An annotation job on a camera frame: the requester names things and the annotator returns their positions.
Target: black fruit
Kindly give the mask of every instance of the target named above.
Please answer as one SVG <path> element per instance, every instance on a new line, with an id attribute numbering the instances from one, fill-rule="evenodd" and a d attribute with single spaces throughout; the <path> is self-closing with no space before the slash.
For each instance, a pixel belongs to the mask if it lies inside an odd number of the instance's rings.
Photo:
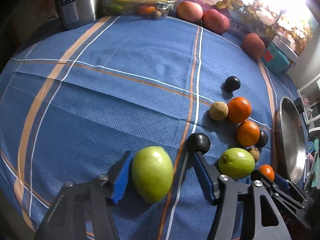
<path id="1" fill-rule="evenodd" d="M 230 76 L 224 82 L 223 88 L 228 92 L 236 91 L 240 88 L 240 80 L 235 76 Z"/>
<path id="2" fill-rule="evenodd" d="M 269 140 L 269 136 L 265 131 L 260 131 L 259 140 L 256 143 L 256 146 L 258 147 L 265 147 L 267 142 Z"/>
<path id="3" fill-rule="evenodd" d="M 187 150 L 190 154 L 201 152 L 205 154 L 210 149 L 210 139 L 204 133 L 193 133 L 187 140 Z"/>

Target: clear plastic box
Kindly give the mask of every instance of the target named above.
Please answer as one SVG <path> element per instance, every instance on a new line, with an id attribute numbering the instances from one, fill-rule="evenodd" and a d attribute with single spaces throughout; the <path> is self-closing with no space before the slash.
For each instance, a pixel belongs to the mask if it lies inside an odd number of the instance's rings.
<path id="1" fill-rule="evenodd" d="M 101 12 L 106 15 L 136 15 L 146 19 L 161 19 L 168 16 L 178 0 L 101 0 Z"/>

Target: orange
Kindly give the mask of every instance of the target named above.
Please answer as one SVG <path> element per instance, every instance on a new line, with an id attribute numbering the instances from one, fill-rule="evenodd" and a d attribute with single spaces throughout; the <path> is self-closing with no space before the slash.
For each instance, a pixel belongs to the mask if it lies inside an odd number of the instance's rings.
<path id="1" fill-rule="evenodd" d="M 255 145 L 260 137 L 258 125 L 251 121 L 244 121 L 239 124 L 236 131 L 237 141 L 245 147 Z"/>
<path id="2" fill-rule="evenodd" d="M 139 15 L 149 15 L 156 9 L 153 5 L 141 5 L 138 7 L 138 14 Z"/>
<path id="3" fill-rule="evenodd" d="M 270 165 L 262 165 L 258 170 L 271 181 L 275 179 L 275 173 Z"/>
<path id="4" fill-rule="evenodd" d="M 228 103 L 228 118 L 232 123 L 242 123 L 251 114 L 251 105 L 248 99 L 243 97 L 233 98 Z"/>

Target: bolt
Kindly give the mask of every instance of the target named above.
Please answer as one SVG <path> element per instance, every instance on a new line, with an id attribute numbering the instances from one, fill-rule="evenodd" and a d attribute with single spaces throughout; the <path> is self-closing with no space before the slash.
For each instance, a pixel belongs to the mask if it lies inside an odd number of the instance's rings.
<path id="1" fill-rule="evenodd" d="M 67 180 L 64 185 L 65 185 L 66 187 L 72 187 L 74 184 L 75 184 L 75 183 L 74 183 L 72 180 Z"/>
<path id="2" fill-rule="evenodd" d="M 260 180 L 255 180 L 255 181 L 253 182 L 253 184 L 254 184 L 256 187 L 261 187 L 261 186 L 263 185 Z"/>
<path id="3" fill-rule="evenodd" d="M 99 175 L 98 179 L 100 179 L 100 180 L 108 180 L 109 177 L 108 177 L 107 174 L 101 174 L 101 175 Z"/>
<path id="4" fill-rule="evenodd" d="M 223 181 L 228 181 L 229 177 L 227 175 L 222 174 L 222 175 L 219 176 L 219 179 L 223 180 Z"/>

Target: teal box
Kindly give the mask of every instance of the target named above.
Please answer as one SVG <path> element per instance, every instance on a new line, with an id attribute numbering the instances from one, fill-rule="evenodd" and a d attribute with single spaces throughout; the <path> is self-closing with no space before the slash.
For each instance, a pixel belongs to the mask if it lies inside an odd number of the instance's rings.
<path id="1" fill-rule="evenodd" d="M 268 70 L 276 75 L 290 64 L 287 56 L 274 43 L 270 43 L 261 59 Z"/>

